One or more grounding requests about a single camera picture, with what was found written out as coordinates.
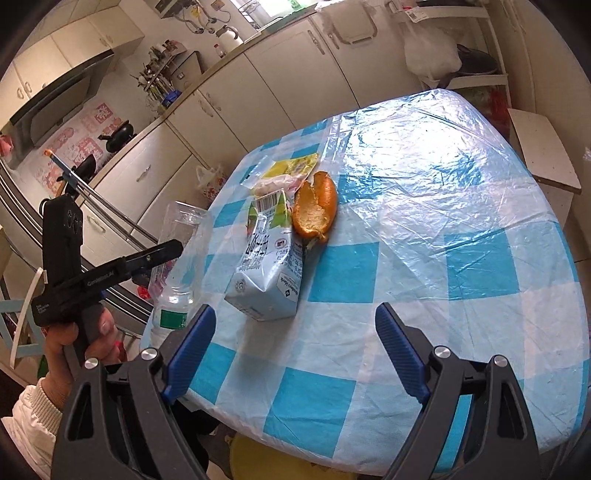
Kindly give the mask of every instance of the ceiling cabinet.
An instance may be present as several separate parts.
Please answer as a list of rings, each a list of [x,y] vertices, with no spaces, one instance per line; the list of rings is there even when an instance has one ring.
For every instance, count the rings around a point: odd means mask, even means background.
[[[11,63],[0,82],[0,128],[4,127],[20,107],[28,102],[25,87],[18,77],[14,65]]]
[[[110,48],[87,18],[66,25],[51,37],[72,68]]]
[[[88,20],[121,57],[133,53],[144,38],[142,31],[120,7],[101,10],[90,15]]]
[[[70,64],[50,35],[16,57],[14,66],[30,98],[70,70]]]

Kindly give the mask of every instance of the kitchen cabinet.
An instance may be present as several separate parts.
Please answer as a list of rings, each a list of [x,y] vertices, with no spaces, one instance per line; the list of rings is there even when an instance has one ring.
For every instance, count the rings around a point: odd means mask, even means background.
[[[372,0],[372,17],[378,30],[374,38],[353,44],[323,29],[320,14],[312,22],[334,55],[361,108],[384,100],[422,91],[416,75],[408,71],[404,40],[397,24],[391,25],[382,0]]]
[[[16,57],[14,66],[29,98],[70,70],[70,64],[50,35]]]
[[[131,55],[144,34],[120,7],[108,8],[88,16],[90,23],[118,57]]]
[[[87,18],[66,25],[51,37],[72,68],[110,48]]]
[[[168,125],[161,124],[134,146],[95,190],[137,222],[189,156],[189,149]],[[119,223],[128,232],[131,231],[130,226]]]
[[[22,85],[12,63],[8,66],[8,70],[0,82],[0,98],[2,99],[0,104],[0,128],[3,128],[11,116],[29,100],[25,93],[25,87]]]
[[[195,181],[195,171],[198,165],[201,165],[199,160],[191,155],[160,191],[142,215],[142,218],[139,219],[138,225],[140,227],[158,238],[160,230],[162,230],[166,208],[171,202],[183,202],[188,205],[207,209],[207,199],[197,189],[197,182]],[[152,245],[150,240],[136,230],[132,231],[131,235],[146,246]]]
[[[199,91],[248,151],[295,130],[245,55],[235,58],[205,81]]]
[[[322,36],[308,20],[246,51],[297,129],[359,105]]]
[[[121,238],[87,205],[82,205],[80,209],[83,215],[82,231],[84,232],[84,243],[80,247],[80,254],[84,259],[98,267],[115,258],[137,253],[137,249]],[[131,280],[121,283],[121,286],[137,293],[137,287]]]
[[[221,165],[226,175],[230,175],[247,154],[199,90],[186,98],[166,121],[208,166]]]

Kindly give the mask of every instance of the plastic bag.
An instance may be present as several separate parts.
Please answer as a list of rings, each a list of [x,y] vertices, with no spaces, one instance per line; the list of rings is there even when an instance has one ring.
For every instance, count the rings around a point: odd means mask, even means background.
[[[221,166],[218,166],[215,170],[212,168],[208,170],[198,165],[196,170],[197,189],[211,203],[216,199],[217,194],[220,193],[228,178],[224,175]]]
[[[318,153],[290,160],[273,161],[268,157],[253,168],[251,174],[242,182],[252,190],[255,197],[262,197],[277,190],[284,190],[292,199],[302,182],[318,163]]]
[[[453,38],[435,27],[423,27],[410,22],[404,34],[406,64],[418,77],[440,80],[448,73],[457,72],[462,61]]]

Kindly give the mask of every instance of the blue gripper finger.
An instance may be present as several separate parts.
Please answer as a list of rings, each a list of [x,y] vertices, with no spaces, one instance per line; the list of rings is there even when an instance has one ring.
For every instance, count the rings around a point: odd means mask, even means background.
[[[216,313],[213,308],[207,305],[204,310],[197,312],[197,315],[197,322],[168,363],[167,386],[162,397],[169,405],[187,393],[216,331]]]
[[[375,329],[406,393],[425,404],[430,396],[425,365],[383,303],[375,310]]]

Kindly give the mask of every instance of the black pan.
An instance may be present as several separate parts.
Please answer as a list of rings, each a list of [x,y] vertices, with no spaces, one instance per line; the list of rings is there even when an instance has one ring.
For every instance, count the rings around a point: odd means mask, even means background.
[[[437,88],[447,88],[450,82],[456,77],[493,75],[499,69],[496,60],[482,50],[475,50],[474,48],[468,48],[458,44],[457,54],[462,61],[462,66],[457,72],[449,73],[439,80]]]

